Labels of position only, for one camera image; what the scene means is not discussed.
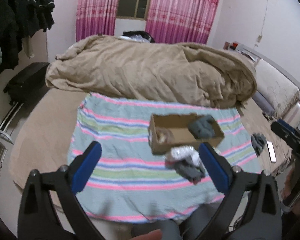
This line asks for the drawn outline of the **left hand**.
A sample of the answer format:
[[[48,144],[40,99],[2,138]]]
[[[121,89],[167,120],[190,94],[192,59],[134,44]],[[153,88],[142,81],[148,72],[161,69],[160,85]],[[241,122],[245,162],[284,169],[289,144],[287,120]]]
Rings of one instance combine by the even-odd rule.
[[[161,238],[162,238],[162,231],[158,229],[144,235],[135,236],[130,240],[161,240]]]

